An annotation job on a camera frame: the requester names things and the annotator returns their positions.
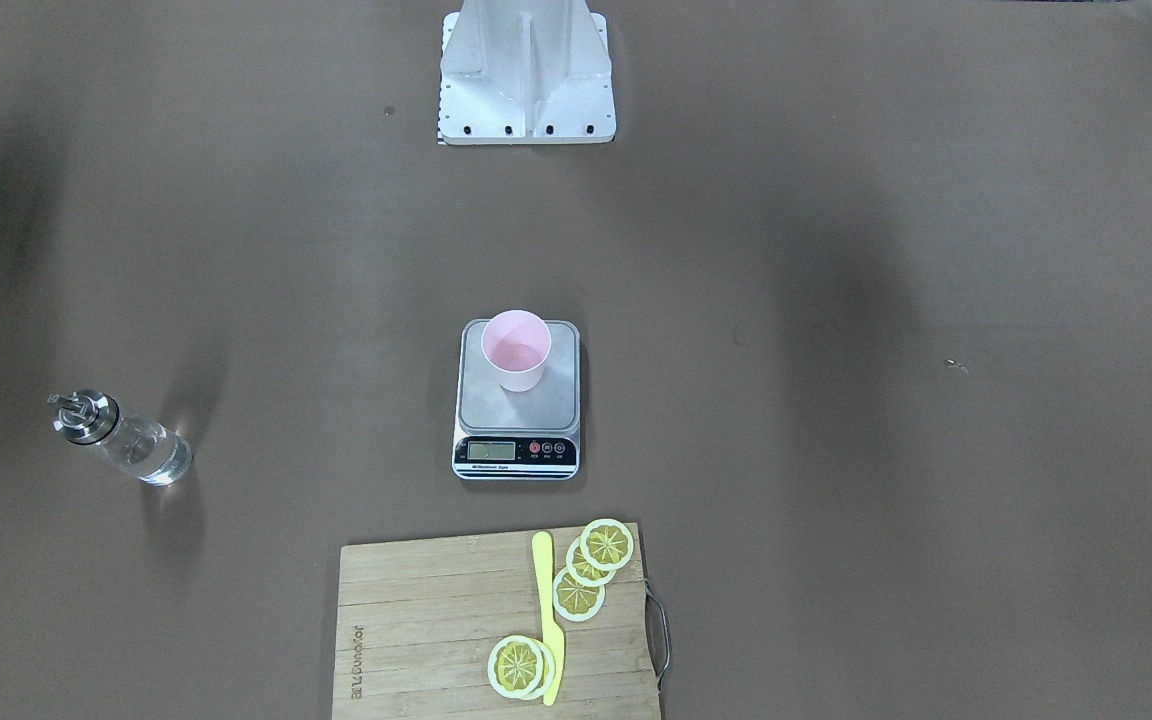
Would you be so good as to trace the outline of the pink plastic cup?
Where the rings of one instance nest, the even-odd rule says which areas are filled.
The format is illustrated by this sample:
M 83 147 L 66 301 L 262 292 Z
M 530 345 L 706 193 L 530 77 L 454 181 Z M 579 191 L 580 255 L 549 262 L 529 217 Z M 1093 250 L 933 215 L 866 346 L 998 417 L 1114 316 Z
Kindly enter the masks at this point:
M 552 350 L 550 325 L 539 314 L 506 310 L 488 319 L 483 331 L 483 356 L 492 365 L 498 386 L 521 393 L 535 388 Z

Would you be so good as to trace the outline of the clear glass sauce bottle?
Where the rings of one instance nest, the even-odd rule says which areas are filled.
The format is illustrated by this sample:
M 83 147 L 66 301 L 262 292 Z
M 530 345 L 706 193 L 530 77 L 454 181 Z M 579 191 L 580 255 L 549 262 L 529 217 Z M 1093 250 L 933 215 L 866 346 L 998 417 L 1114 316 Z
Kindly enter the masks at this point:
M 101 457 L 147 486 L 170 486 L 191 468 L 185 438 L 99 389 L 50 395 L 52 429 L 69 445 Z

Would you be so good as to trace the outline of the silver kitchen scale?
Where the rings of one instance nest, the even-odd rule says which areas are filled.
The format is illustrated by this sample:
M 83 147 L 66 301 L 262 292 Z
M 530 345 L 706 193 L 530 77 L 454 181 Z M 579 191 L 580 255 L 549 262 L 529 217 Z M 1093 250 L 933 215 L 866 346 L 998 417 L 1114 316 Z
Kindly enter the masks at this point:
M 581 336 L 550 320 L 550 355 L 539 381 L 507 389 L 483 351 L 488 319 L 460 341 L 450 468 L 463 480 L 568 480 L 581 468 Z

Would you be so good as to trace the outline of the yellow plastic knife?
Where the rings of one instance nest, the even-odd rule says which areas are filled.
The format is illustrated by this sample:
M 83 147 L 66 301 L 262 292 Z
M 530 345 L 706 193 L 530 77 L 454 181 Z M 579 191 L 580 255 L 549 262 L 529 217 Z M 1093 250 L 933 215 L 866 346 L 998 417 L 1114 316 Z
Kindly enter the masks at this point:
M 532 574 L 535 574 L 536 592 L 538 592 L 538 607 L 541 628 L 541 642 L 548 647 L 553 655 L 554 676 L 543 694 L 541 702 L 545 706 L 556 705 L 559 689 L 561 689 L 564 675 L 566 660 L 566 635 L 556 620 L 556 607 L 554 607 L 554 541 L 547 530 L 536 532 L 531 538 Z

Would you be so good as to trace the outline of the middle lemon slice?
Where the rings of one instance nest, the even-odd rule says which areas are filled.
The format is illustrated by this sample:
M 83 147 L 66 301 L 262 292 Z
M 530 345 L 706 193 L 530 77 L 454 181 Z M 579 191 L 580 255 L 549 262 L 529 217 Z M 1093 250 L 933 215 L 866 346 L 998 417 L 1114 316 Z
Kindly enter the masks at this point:
M 570 547 L 567 550 L 564 569 L 570 574 L 573 583 L 582 585 L 582 588 L 602 588 L 616 574 L 614 569 L 604 570 L 596 568 L 593 562 L 582 551 L 579 537 L 573 539 Z

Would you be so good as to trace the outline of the inner lemon slice of row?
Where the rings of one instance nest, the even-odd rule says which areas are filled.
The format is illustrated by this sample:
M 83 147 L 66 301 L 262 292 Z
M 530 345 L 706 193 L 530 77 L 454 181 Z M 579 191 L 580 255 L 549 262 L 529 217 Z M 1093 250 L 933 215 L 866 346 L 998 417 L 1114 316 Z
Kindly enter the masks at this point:
M 585 623 L 602 611 L 605 588 L 582 584 L 571 570 L 564 569 L 553 582 L 552 602 L 559 616 L 570 623 Z

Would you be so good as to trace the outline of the wooden cutting board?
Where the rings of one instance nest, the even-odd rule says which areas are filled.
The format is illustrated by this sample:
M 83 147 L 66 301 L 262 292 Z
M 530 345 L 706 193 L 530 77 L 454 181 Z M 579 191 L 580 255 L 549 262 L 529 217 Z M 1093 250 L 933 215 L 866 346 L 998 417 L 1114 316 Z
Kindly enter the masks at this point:
M 531 530 L 349 544 L 340 550 L 334 719 L 659 719 L 664 611 L 636 550 L 584 623 L 561 619 L 556 700 L 488 683 L 507 635 L 541 638 Z

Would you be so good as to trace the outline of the top lemon slice of pair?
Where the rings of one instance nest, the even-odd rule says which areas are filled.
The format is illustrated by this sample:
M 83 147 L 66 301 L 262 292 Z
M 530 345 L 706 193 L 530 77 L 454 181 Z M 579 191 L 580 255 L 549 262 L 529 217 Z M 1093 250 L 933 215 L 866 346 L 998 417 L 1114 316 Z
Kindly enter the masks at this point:
M 507 700 L 538 700 L 556 675 L 550 647 L 526 635 L 507 635 L 497 642 L 486 661 L 486 679 Z

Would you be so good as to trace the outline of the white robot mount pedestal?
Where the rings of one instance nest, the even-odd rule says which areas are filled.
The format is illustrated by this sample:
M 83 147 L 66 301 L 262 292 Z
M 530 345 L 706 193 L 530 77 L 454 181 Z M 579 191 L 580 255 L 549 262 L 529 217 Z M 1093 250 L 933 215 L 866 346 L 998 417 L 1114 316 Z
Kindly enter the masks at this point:
M 616 137 L 608 22 L 585 1 L 465 1 L 445 15 L 440 41 L 444 145 Z

